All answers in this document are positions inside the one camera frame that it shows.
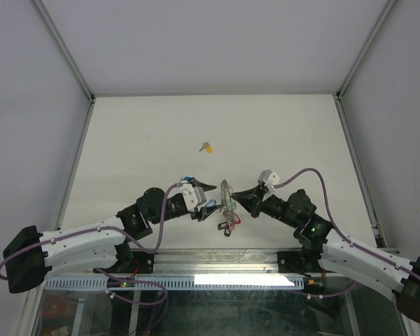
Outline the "metal disc with keyrings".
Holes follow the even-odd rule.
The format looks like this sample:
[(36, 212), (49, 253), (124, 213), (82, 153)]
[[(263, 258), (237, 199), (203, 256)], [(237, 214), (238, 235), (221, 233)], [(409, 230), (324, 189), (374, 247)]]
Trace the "metal disc with keyrings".
[(220, 184), (220, 213), (227, 221), (235, 222), (236, 202), (232, 199), (233, 189), (226, 179)]

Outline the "red outline key tag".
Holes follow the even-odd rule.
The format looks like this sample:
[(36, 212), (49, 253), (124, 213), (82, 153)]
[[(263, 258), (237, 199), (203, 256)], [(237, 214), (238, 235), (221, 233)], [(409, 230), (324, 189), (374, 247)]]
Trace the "red outline key tag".
[(235, 218), (229, 218), (227, 220), (227, 227), (232, 230), (234, 227), (236, 227), (237, 225), (239, 225), (241, 223), (241, 220), (237, 217)]

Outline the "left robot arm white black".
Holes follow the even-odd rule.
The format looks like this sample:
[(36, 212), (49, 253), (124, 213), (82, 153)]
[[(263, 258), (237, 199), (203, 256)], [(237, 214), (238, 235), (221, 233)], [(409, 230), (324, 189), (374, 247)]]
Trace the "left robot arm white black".
[(130, 244), (147, 254), (160, 248), (166, 221), (189, 216), (197, 222), (219, 209), (206, 206), (215, 190), (185, 177), (167, 190), (149, 188), (135, 203), (98, 223), (70, 230), (21, 229), (3, 250), (0, 280), (10, 293), (23, 293), (51, 277), (85, 270), (124, 272), (132, 266)]

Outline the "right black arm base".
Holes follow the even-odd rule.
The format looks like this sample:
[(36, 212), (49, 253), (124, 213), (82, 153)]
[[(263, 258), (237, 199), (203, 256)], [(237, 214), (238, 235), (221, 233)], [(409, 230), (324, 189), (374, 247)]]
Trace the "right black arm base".
[(304, 247), (280, 249), (276, 253), (276, 263), (280, 274), (300, 274), (311, 277), (313, 274), (322, 275), (327, 271), (319, 265), (321, 253)]

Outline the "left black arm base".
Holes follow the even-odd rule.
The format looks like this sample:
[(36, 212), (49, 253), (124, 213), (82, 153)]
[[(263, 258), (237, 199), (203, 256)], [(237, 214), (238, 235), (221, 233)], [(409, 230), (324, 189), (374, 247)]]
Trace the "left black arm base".
[(132, 250), (128, 243), (115, 246), (117, 261), (108, 268), (101, 269), (110, 274), (152, 274), (155, 255)]

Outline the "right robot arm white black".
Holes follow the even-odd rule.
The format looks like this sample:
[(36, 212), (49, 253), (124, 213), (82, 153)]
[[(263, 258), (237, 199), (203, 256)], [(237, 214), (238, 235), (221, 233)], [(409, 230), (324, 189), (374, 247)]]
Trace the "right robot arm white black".
[(254, 218), (265, 214), (294, 229), (302, 246), (299, 262), (307, 271), (318, 267), (360, 283), (395, 303), (398, 311), (420, 324), (420, 257), (410, 260), (368, 246), (335, 228), (316, 212), (303, 189), (287, 200), (267, 195), (263, 185), (231, 198)]

